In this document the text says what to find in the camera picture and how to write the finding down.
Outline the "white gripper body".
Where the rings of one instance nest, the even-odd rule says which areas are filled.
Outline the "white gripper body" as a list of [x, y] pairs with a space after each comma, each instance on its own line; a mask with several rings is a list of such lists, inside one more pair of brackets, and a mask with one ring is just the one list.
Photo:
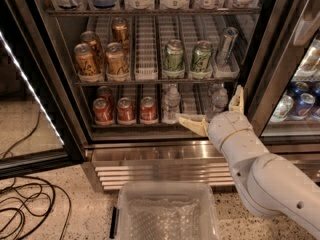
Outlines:
[[225, 158], [253, 158], [268, 153], [247, 117], [239, 112], [215, 116], [209, 123], [208, 138]]

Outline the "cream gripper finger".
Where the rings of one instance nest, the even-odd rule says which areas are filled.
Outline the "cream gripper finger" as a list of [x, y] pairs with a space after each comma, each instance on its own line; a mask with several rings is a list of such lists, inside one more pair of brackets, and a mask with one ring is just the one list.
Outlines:
[[228, 109], [239, 113], [244, 113], [244, 91], [241, 85], [238, 85], [232, 96]]
[[177, 114], [176, 118], [183, 127], [199, 136], [208, 136], [209, 123], [203, 115]]

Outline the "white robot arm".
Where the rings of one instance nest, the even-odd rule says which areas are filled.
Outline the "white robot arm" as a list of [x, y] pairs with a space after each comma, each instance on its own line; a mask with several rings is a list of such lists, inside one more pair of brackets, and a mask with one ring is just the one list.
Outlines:
[[270, 152], [239, 109], [207, 120], [178, 113], [178, 122], [209, 139], [224, 156], [237, 192], [253, 215], [272, 219], [284, 214], [320, 240], [320, 188], [286, 158]]

